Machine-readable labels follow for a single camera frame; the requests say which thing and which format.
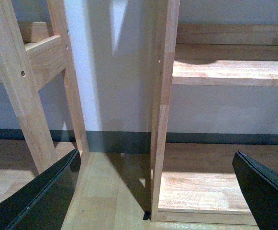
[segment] wooden post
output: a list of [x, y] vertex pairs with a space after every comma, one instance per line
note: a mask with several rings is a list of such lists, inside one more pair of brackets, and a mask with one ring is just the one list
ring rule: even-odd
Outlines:
[[157, 221], [180, 0], [158, 1], [151, 139], [151, 220]]
[[67, 93], [67, 101], [72, 118], [75, 138], [78, 150], [83, 158], [83, 165], [86, 165], [89, 160], [89, 147], [87, 133], [82, 114], [78, 83], [73, 62], [72, 46], [70, 42], [67, 17], [63, 0], [48, 0], [47, 1], [54, 35], [60, 35], [62, 42], [65, 44], [65, 59], [66, 69], [63, 71], [64, 84]]
[[10, 0], [0, 0], [0, 75], [41, 173], [57, 156]]

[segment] wooden plank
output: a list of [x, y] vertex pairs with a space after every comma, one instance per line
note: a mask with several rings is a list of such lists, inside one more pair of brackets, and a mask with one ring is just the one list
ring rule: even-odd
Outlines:
[[87, 165], [89, 161], [88, 139], [82, 114], [64, 1], [47, 0], [47, 4], [51, 16], [54, 35], [61, 36], [62, 42], [65, 46], [64, 56], [66, 61], [66, 68], [64, 71], [62, 71], [62, 74], [64, 76], [67, 102], [70, 109], [78, 150], [80, 151], [81, 155], [87, 155], [83, 158], [82, 164]]
[[278, 173], [278, 146], [167, 143], [159, 208], [185, 213], [250, 214], [232, 167], [238, 150]]
[[0, 76], [41, 173], [57, 156], [10, 0], [0, 0]]
[[179, 24], [176, 43], [278, 45], [278, 25]]
[[64, 46], [60, 36], [52, 36], [41, 42], [30, 44], [26, 47], [26, 51], [38, 90], [66, 67]]
[[251, 215], [163, 212], [159, 210], [156, 218], [158, 221], [169, 222], [256, 225], [256, 221]]
[[98, 164], [92, 165], [89, 169], [93, 171], [93, 175], [86, 178], [87, 183], [82, 196], [117, 198], [119, 192], [119, 183], [116, 183], [119, 180], [118, 172], [114, 167], [108, 167], [106, 154], [94, 154], [93, 161], [97, 161]]
[[156, 69], [151, 138], [151, 220], [156, 221], [166, 142], [180, 0], [158, 2]]
[[173, 84], [278, 87], [278, 46], [176, 45]]
[[51, 23], [18, 22], [24, 42], [40, 42], [54, 35]]

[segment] white wall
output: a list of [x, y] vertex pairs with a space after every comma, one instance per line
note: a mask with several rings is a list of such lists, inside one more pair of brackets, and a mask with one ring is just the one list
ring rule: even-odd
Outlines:
[[[13, 0], [49, 21], [46, 1]], [[156, 0], [65, 0], [86, 130], [150, 131]], [[278, 24], [278, 0], [182, 0], [188, 23]], [[40, 91], [50, 129], [72, 129], [61, 77]], [[278, 88], [174, 86], [170, 132], [278, 134]], [[20, 128], [0, 85], [0, 128]]]

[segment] dark baseboard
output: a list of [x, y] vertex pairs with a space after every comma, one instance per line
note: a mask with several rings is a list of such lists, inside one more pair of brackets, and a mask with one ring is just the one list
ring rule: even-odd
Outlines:
[[[53, 141], [75, 142], [73, 131], [50, 130]], [[87, 131], [91, 152], [149, 153], [149, 132]], [[0, 139], [24, 140], [20, 129], [0, 129]], [[168, 133], [170, 143], [278, 145], [273, 134]]]

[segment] wooden board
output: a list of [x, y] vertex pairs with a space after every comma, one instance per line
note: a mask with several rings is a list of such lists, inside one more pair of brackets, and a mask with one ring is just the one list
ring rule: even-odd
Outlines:
[[[35, 46], [38, 46], [39, 43], [37, 43], [37, 42], [40, 42], [40, 41], [42, 41], [44, 39], [47, 39], [47, 38], [54, 35], [52, 25], [50, 23], [45, 23], [45, 22], [18, 22], [18, 24], [19, 24], [19, 28], [20, 28], [20, 31], [21, 31], [22, 39], [25, 43], [30, 43], [29, 46], [32, 43], [34, 43]], [[37, 54], [32, 54], [32, 56], [35, 57], [36, 55], [40, 55], [39, 53], [40, 52], [38, 52]], [[48, 54], [50, 54], [50, 58], [48, 58], [48, 56], [46, 56], [46, 57], [42, 57], [41, 59], [43, 61], [48, 62], [50, 59], [53, 58], [54, 54], [57, 54], [57, 49], [49, 51]], [[57, 63], [58, 59], [59, 59], [59, 57], [55, 57], [55, 63]], [[48, 67], [47, 67], [47, 71], [51, 72], [53, 70], [60, 70], [61, 71], [60, 68], [50, 68], [50, 69], [48, 69]], [[40, 75], [40, 72], [42, 72], [44, 74], [44, 71], [45, 70], [41, 70], [40, 68], [37, 68], [37, 72], [38, 72], [37, 75]]]
[[238, 150], [278, 173], [278, 146], [167, 143], [159, 209], [250, 214], [232, 167]]
[[[76, 144], [82, 157], [82, 165], [87, 166], [89, 163], [90, 152], [81, 108], [65, 5], [63, 0], [48, 0], [47, 5], [52, 21], [54, 35], [61, 37], [62, 44], [64, 46], [64, 59], [66, 67], [62, 71], [62, 75], [67, 95], [67, 104], [72, 119]], [[79, 174], [78, 181], [81, 183], [82, 173]]]
[[179, 24], [176, 43], [278, 45], [278, 25]]
[[151, 136], [151, 220], [156, 221], [180, 0], [158, 2]]
[[173, 84], [278, 87], [278, 46], [176, 45]]

